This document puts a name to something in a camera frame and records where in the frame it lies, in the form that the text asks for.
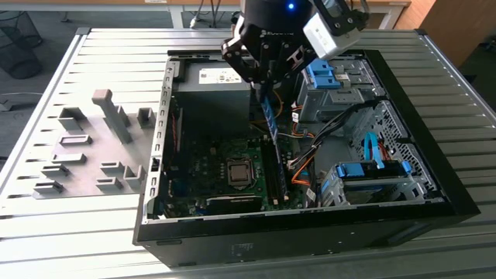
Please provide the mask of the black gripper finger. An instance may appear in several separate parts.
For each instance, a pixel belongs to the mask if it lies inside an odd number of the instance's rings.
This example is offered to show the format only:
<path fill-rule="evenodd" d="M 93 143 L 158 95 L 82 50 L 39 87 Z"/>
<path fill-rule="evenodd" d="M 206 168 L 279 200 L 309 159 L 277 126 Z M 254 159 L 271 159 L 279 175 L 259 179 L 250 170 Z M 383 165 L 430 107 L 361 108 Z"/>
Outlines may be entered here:
<path fill-rule="evenodd" d="M 242 50 L 242 46 L 238 39 L 225 39 L 221 43 L 221 57 L 241 79 L 259 88 L 267 84 L 267 75 L 254 58 L 246 56 L 249 52 Z"/>
<path fill-rule="evenodd" d="M 285 79 L 297 74 L 314 60 L 315 53 L 311 48 L 281 48 L 274 61 L 270 61 L 270 82 L 278 85 Z"/>

